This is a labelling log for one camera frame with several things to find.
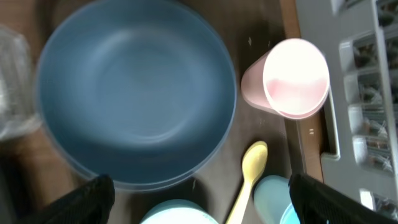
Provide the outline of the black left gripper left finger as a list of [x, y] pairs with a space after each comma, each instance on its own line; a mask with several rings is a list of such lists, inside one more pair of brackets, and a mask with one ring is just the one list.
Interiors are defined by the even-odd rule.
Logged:
[[107, 224], [115, 201], [113, 180], [100, 175], [19, 224]]

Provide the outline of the light blue plastic cup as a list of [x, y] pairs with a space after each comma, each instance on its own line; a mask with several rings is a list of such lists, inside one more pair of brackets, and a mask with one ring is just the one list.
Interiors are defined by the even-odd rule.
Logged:
[[264, 177], [254, 191], [254, 207], [265, 224], [300, 224], [289, 194], [289, 180], [278, 175]]

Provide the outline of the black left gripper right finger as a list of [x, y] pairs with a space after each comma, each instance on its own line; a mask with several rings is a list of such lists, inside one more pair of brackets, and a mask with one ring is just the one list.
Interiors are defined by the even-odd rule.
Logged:
[[307, 174], [291, 176], [289, 194], [301, 224], [397, 224]]

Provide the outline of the pink plastic cup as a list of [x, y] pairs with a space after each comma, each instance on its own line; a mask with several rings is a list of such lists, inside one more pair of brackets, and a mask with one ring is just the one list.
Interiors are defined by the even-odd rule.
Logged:
[[254, 108], [288, 119], [317, 113], [330, 91], [324, 54], [313, 43], [286, 39], [256, 60], [244, 73], [241, 94]]

